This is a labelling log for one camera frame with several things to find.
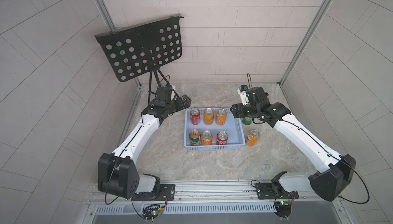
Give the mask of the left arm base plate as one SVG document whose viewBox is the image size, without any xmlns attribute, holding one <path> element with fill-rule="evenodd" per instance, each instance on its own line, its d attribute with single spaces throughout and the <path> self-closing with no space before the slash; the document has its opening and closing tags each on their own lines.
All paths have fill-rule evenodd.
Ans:
<svg viewBox="0 0 393 224">
<path fill-rule="evenodd" d="M 152 192 L 140 192 L 132 197 L 133 201 L 173 201 L 175 195 L 175 184 L 156 185 Z"/>
</svg>

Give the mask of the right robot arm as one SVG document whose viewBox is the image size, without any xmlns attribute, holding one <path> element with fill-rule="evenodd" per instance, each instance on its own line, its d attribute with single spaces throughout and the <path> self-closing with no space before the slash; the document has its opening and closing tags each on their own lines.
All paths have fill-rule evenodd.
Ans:
<svg viewBox="0 0 393 224">
<path fill-rule="evenodd" d="M 333 150 L 312 132 L 305 128 L 297 118 L 281 103 L 275 103 L 264 108 L 259 105 L 234 104 L 230 108 L 235 118 L 252 117 L 267 123 L 287 137 L 316 168 L 317 172 L 306 176 L 310 189 L 326 201 L 342 198 L 353 204 L 363 205 L 369 202 L 370 193 L 364 180 L 356 172 L 356 160 L 349 154 L 341 155 Z M 357 175 L 365 187 L 367 199 L 352 201 L 340 196 L 340 193 L 352 182 Z"/>
</svg>

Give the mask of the orange Fanta can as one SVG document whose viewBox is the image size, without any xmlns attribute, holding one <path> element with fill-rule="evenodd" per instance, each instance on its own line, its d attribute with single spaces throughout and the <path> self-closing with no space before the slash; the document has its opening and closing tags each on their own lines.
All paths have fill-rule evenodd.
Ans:
<svg viewBox="0 0 393 224">
<path fill-rule="evenodd" d="M 260 137 L 260 132 L 256 129 L 251 129 L 246 135 L 246 145 L 253 147 Z"/>
</svg>

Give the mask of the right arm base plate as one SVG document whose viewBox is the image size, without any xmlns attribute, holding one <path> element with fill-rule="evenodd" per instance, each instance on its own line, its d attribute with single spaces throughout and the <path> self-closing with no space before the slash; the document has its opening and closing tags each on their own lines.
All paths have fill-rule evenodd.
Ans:
<svg viewBox="0 0 393 224">
<path fill-rule="evenodd" d="M 252 186 L 255 188 L 259 200 L 288 199 L 293 201 L 295 199 L 299 199 L 297 191 L 287 192 L 278 184 L 257 182 L 255 184 L 253 183 Z"/>
</svg>

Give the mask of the orange soda can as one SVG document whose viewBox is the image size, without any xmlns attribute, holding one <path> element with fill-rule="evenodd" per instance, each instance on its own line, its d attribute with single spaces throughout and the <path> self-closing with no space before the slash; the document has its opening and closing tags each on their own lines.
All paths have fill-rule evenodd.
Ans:
<svg viewBox="0 0 393 224">
<path fill-rule="evenodd" d="M 215 118 L 215 112 L 211 108 L 206 108 L 204 110 L 204 123 L 206 125 L 212 125 Z"/>
<path fill-rule="evenodd" d="M 224 108 L 221 108 L 216 113 L 216 124 L 219 126 L 223 126 L 226 122 L 227 111 Z"/>
</svg>

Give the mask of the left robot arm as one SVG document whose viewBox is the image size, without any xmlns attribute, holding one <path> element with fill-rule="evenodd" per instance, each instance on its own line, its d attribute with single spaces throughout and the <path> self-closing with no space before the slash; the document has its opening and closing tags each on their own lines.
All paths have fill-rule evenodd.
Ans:
<svg viewBox="0 0 393 224">
<path fill-rule="evenodd" d="M 141 112 L 141 117 L 123 143 L 112 153 L 104 153 L 98 160 L 98 190 L 104 194 L 130 199 L 137 195 L 158 197 L 160 180 L 157 176 L 139 174 L 137 159 L 144 146 L 163 121 L 175 112 L 191 106 L 187 95 L 169 101 L 154 99 Z"/>
</svg>

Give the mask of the green Sprite can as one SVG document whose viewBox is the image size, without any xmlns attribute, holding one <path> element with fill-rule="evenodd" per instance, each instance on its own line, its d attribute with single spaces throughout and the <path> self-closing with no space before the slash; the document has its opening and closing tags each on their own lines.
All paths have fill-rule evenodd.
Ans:
<svg viewBox="0 0 393 224">
<path fill-rule="evenodd" d="M 242 123 L 244 125 L 251 125 L 253 123 L 253 118 L 251 116 L 242 118 Z"/>
</svg>

